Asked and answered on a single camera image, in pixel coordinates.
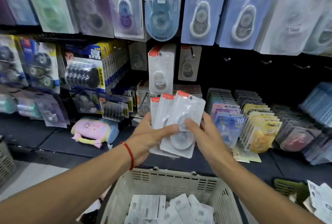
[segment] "floor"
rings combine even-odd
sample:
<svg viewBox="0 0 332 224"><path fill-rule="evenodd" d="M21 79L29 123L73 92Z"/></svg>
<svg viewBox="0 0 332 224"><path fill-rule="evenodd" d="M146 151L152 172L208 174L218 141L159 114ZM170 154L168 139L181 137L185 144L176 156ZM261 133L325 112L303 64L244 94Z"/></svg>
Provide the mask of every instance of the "floor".
<svg viewBox="0 0 332 224"><path fill-rule="evenodd" d="M17 160L15 160L15 163L17 165L16 171L0 187L0 201L68 170L52 165L27 163Z"/></svg>

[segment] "red string bracelet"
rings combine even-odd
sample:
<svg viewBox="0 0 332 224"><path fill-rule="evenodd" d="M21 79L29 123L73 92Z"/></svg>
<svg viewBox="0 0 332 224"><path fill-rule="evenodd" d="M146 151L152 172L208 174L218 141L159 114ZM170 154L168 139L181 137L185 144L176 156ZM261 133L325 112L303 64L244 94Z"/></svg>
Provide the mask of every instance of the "red string bracelet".
<svg viewBox="0 0 332 224"><path fill-rule="evenodd" d="M125 142L121 142L121 144L123 144L127 148L129 155L131 157L131 167L130 167L130 171L131 171L134 168L134 156L132 155L130 148L128 147L128 145Z"/></svg>

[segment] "white plastic basket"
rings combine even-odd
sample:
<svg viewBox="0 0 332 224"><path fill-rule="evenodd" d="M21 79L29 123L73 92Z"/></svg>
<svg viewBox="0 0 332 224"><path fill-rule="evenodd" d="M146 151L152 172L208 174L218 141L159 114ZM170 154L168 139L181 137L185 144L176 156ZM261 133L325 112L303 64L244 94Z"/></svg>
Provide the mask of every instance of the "white plastic basket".
<svg viewBox="0 0 332 224"><path fill-rule="evenodd" d="M12 155L8 151L5 142L0 142L0 186L6 182L15 170L16 165Z"/></svg>
<svg viewBox="0 0 332 224"><path fill-rule="evenodd" d="M139 168L119 178L109 200L103 203L106 205L100 209L102 217L98 216L97 223L123 224L134 194L166 195L169 201L182 193L194 194L201 203L212 206L216 224L243 224L233 193L220 178Z"/></svg>

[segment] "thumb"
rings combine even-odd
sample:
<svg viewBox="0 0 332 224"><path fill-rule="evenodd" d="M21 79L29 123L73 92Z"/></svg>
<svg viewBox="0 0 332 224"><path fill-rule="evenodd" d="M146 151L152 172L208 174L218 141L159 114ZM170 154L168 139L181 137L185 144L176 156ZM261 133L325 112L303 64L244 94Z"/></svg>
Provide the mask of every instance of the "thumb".
<svg viewBox="0 0 332 224"><path fill-rule="evenodd" d="M171 136L175 133L177 133L179 131L179 125L178 124L172 124L166 127L163 127L161 129L155 129L152 132L152 137L157 140L160 141L162 140L164 137L168 137Z"/></svg>
<svg viewBox="0 0 332 224"><path fill-rule="evenodd" d="M185 123L187 129L189 129L193 133L198 142L208 138L208 136L204 133L204 131L201 130L198 124L192 119L187 118Z"/></svg>

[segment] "left hand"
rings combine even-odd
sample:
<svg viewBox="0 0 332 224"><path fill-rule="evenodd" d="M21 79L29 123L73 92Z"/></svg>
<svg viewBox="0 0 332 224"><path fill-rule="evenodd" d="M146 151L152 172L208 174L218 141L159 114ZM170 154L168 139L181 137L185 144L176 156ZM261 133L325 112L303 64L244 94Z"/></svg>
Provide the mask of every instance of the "left hand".
<svg viewBox="0 0 332 224"><path fill-rule="evenodd" d="M137 166L146 160L149 149L159 143L164 137L173 135L179 131L178 124L172 124L162 129L152 129L151 113L147 113L134 133L126 141L134 156L134 165Z"/></svg>

